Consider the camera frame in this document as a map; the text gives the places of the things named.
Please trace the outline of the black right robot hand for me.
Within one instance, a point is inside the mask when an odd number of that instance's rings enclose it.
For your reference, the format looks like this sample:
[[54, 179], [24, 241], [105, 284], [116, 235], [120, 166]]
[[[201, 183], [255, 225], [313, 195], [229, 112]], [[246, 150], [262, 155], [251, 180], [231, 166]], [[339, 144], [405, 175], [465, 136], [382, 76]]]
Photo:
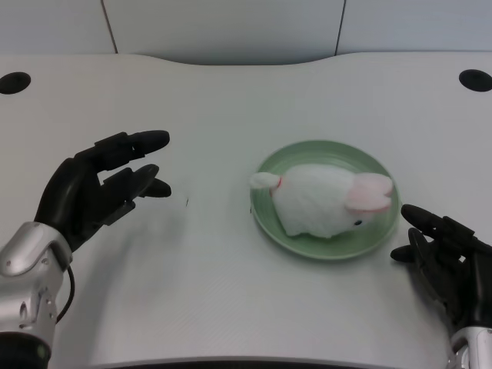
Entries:
[[409, 264], [456, 331], [491, 327], [491, 246], [448, 216], [439, 217], [405, 204], [401, 215], [411, 224], [409, 244], [391, 252]]

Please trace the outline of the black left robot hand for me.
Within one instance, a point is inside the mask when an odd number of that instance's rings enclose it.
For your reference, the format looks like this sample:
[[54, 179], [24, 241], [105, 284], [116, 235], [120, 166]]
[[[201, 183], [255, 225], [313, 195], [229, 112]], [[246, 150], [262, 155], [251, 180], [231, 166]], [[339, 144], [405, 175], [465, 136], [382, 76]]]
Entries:
[[126, 167], [169, 141], [163, 130], [121, 132], [65, 159], [42, 194], [35, 221], [60, 232], [76, 251], [101, 227], [132, 211], [137, 197], [169, 197], [171, 187], [157, 179], [157, 165]]

